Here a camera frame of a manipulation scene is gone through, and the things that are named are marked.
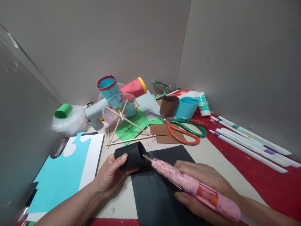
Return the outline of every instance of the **white paper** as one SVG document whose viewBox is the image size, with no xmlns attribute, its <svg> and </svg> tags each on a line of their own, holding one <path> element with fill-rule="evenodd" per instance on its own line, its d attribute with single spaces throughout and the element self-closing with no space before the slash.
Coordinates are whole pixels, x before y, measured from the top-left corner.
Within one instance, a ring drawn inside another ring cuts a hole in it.
<svg viewBox="0 0 301 226">
<path fill-rule="evenodd" d="M 63 151 L 64 156 L 72 155 L 75 151 L 76 146 L 72 144 L 72 142 L 75 140 L 76 137 L 70 137 L 68 143 L 65 146 L 65 149 Z M 103 138 L 104 134 L 95 134 L 95 135 L 86 135 L 81 136 L 81 141 L 84 142 L 91 138 L 88 153 L 84 165 L 84 169 L 82 172 L 82 178 L 79 185 L 79 189 L 81 190 L 83 187 L 85 187 L 87 184 L 91 183 L 92 180 L 95 178 L 96 171 L 97 171 L 97 164 L 100 156 L 100 151 L 103 145 Z M 37 222 L 40 220 L 46 212 L 42 213 L 29 213 L 27 216 L 27 221 L 33 221 Z"/>
<path fill-rule="evenodd" d="M 160 106 L 149 91 L 147 91 L 146 94 L 138 97 L 136 100 L 140 106 L 140 109 L 144 111 L 149 121 L 158 119 L 156 116 L 153 116 L 150 111 L 160 115 Z"/>
</svg>

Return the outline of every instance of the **glue bottle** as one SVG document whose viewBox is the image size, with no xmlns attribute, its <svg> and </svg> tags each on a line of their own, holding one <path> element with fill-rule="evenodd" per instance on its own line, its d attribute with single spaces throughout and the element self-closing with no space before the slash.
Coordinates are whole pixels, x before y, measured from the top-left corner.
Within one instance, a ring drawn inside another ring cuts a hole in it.
<svg viewBox="0 0 301 226">
<path fill-rule="evenodd" d="M 199 101 L 200 101 L 200 103 L 198 104 L 198 109 L 201 113 L 201 116 L 203 116 L 203 117 L 210 116 L 211 112 L 210 112 L 210 108 L 209 108 L 209 105 L 206 100 L 204 92 L 200 92 L 198 94 L 197 99 L 199 99 Z"/>
</svg>

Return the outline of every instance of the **scissor blade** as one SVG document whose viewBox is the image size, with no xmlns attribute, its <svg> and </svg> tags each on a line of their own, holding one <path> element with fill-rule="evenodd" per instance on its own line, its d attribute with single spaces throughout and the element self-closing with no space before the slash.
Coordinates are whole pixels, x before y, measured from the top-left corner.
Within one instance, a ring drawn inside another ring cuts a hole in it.
<svg viewBox="0 0 301 226">
<path fill-rule="evenodd" d="M 171 120 L 168 119 L 168 118 L 164 118 L 163 116 L 158 115 L 158 114 L 156 114 L 156 113 L 153 113 L 153 112 L 151 112 L 151 111 L 150 111 L 150 113 L 151 113 L 153 116 L 156 116 L 158 119 L 161 119 L 161 120 L 162 120 L 163 122 L 165 122 L 165 123 L 170 123 L 170 122 L 171 122 Z"/>
</svg>

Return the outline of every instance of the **green paper tube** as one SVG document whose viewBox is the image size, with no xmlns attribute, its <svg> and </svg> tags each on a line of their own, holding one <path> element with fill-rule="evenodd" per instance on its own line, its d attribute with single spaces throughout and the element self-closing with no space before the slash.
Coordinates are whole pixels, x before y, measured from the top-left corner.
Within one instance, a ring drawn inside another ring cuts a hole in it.
<svg viewBox="0 0 301 226">
<path fill-rule="evenodd" d="M 69 104 L 63 104 L 55 113 L 54 116 L 58 119 L 65 119 L 72 112 L 72 107 Z"/>
</svg>

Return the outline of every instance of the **black cardstock sheet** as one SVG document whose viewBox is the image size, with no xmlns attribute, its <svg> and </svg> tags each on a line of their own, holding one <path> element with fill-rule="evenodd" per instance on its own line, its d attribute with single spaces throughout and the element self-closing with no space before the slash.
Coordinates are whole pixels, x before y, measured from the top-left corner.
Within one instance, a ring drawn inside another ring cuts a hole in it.
<svg viewBox="0 0 301 226">
<path fill-rule="evenodd" d="M 149 157 L 161 159 L 171 165 L 177 160 L 195 162 L 183 145 L 151 151 Z M 211 225 L 197 217 L 181 204 L 174 193 L 180 191 L 151 167 L 142 166 L 131 174 L 139 226 Z"/>
</svg>

